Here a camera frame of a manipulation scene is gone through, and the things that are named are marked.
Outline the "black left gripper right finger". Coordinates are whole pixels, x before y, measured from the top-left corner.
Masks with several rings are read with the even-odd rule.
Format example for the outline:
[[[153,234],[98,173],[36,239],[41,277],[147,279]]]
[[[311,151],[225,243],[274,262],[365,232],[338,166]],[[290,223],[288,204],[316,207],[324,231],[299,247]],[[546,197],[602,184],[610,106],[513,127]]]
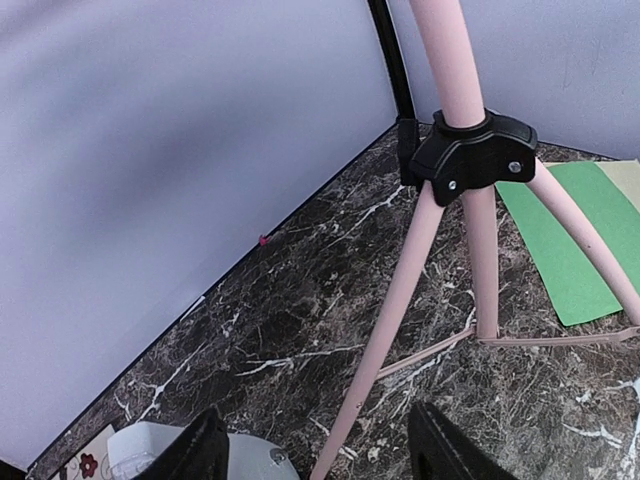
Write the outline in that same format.
[[[411,407],[407,433],[413,479],[516,480],[430,402]]]

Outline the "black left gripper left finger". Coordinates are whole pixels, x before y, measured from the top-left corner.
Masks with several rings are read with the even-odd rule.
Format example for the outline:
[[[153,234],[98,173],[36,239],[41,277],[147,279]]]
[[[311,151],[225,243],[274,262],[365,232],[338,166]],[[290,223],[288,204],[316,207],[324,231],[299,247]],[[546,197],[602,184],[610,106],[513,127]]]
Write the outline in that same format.
[[[230,441],[216,407],[203,410],[136,480],[227,480]]]

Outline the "green paper sheet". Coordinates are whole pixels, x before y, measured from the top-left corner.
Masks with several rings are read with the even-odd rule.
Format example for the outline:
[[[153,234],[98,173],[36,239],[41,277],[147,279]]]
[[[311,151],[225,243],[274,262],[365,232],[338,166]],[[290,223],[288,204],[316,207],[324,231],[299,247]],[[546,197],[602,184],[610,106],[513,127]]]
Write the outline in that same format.
[[[565,163],[549,171],[638,288],[638,210],[594,162]],[[533,257],[562,325],[579,325],[622,310],[585,254],[527,186],[500,182],[497,190]]]

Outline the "pink music stand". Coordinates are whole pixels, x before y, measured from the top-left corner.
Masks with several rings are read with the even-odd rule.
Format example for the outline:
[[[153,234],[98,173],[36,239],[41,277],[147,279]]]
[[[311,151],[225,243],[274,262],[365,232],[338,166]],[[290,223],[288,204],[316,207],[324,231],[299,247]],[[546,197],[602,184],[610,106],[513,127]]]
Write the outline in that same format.
[[[374,383],[448,345],[475,336],[492,346],[509,345],[498,327],[498,239],[495,183],[524,183],[556,218],[608,285],[633,324],[639,295],[594,226],[548,169],[536,158],[535,130],[484,106],[462,7],[457,1],[411,4],[441,109],[429,135],[405,163],[421,191],[416,209],[358,369],[328,439],[311,472],[325,478],[348,437]],[[444,209],[463,204],[472,262],[475,327],[389,367],[383,365],[398,332]]]

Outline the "yellow paper sheet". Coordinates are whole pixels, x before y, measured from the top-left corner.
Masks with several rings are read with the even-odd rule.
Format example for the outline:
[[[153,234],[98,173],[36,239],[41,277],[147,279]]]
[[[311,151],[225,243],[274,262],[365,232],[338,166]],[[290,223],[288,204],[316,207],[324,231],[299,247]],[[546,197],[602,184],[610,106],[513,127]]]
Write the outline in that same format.
[[[540,162],[531,184],[555,178],[584,211],[622,210],[624,202],[639,211],[639,161]]]

